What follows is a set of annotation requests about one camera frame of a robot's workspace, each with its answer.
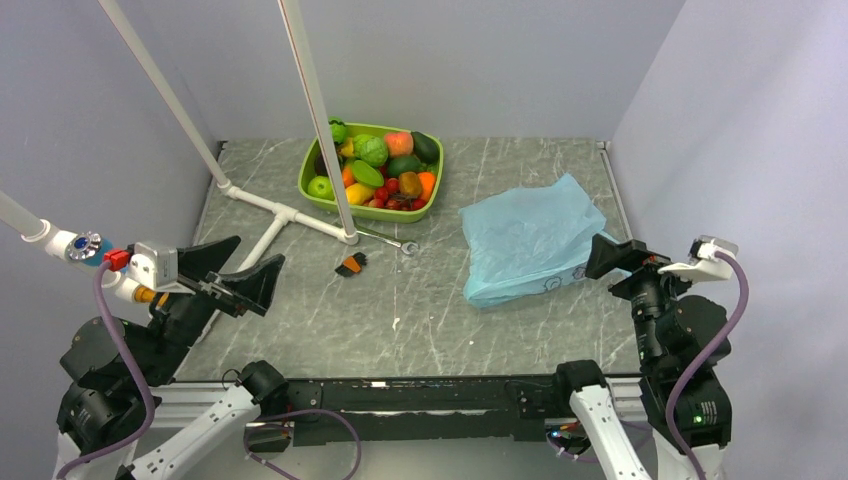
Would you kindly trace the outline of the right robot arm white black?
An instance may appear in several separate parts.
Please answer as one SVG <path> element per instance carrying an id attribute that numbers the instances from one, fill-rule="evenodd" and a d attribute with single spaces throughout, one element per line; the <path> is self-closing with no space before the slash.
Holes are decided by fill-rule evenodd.
<path id="1" fill-rule="evenodd" d="M 637 340 L 640 401 L 657 449 L 660 479 L 718 479 L 731 439 L 732 405 L 714 372 L 729 355 L 729 333 L 749 299 L 737 245 L 695 239 L 686 263 L 638 240 L 591 241 L 585 268 L 598 280 L 626 276 L 609 293 L 631 305 Z"/>

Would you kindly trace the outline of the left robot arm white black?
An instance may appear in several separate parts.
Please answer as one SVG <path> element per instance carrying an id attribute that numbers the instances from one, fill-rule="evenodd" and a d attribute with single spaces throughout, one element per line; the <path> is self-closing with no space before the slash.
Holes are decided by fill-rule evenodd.
<path id="1" fill-rule="evenodd" d="M 132 456 L 161 402 L 153 389 L 174 380 L 211 320 L 268 311 L 284 257 L 226 274 L 239 244 L 232 236 L 184 249 L 138 242 L 98 252 L 87 234 L 66 247 L 69 258 L 93 268 L 99 313 L 60 360 L 71 385 L 57 416 L 56 478 L 175 479 L 253 415 L 272 420 L 285 411 L 287 381 L 268 363 L 253 362 L 172 440 Z"/>

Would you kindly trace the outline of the green fake custard apple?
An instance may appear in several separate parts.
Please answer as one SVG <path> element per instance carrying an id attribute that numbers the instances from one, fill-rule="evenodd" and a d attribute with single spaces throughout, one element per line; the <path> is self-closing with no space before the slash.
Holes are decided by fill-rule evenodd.
<path id="1" fill-rule="evenodd" d="M 383 166 L 389 158 L 387 144 L 382 138 L 372 137 L 360 145 L 358 158 L 374 168 Z"/>

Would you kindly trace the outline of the light blue plastic bag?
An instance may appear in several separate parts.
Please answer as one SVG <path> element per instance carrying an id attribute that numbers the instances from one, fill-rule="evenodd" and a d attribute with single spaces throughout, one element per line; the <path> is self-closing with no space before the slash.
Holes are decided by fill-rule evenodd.
<path id="1" fill-rule="evenodd" d="M 550 292 L 585 278 L 592 239 L 607 219 L 570 174 L 517 187 L 459 210 L 470 250 L 463 294 L 478 309 Z"/>

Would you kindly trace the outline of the green fake lime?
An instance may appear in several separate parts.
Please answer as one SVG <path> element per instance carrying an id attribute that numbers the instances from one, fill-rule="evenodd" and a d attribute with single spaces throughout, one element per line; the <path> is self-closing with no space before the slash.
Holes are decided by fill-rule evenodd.
<path id="1" fill-rule="evenodd" d="M 424 164 L 413 155 L 404 155 L 391 158 L 386 167 L 389 178 L 399 178 L 407 172 L 418 173 L 424 169 Z"/>

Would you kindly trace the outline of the light green fake mango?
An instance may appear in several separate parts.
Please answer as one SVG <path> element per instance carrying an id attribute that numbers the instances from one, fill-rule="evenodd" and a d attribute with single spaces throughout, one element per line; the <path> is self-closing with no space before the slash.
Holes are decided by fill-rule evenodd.
<path id="1" fill-rule="evenodd" d="M 377 168 L 372 167 L 363 160 L 355 160 L 351 164 L 351 172 L 358 184 L 368 188 L 378 189 L 385 184 L 383 174 Z"/>

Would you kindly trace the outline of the fake peach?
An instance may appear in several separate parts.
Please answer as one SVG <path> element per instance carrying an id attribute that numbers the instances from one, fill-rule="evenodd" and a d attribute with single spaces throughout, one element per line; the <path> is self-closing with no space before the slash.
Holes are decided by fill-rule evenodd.
<path id="1" fill-rule="evenodd" d="M 414 139 L 410 132 L 393 131 L 383 136 L 390 158 L 409 156 L 414 151 Z"/>

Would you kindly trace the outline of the fake kiwi brown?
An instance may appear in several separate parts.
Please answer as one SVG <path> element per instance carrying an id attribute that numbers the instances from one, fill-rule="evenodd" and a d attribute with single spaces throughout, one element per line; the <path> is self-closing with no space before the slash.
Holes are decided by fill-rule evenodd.
<path id="1" fill-rule="evenodd" d="M 398 177 L 399 193 L 405 197 L 416 199 L 423 191 L 422 182 L 416 172 L 408 171 Z"/>

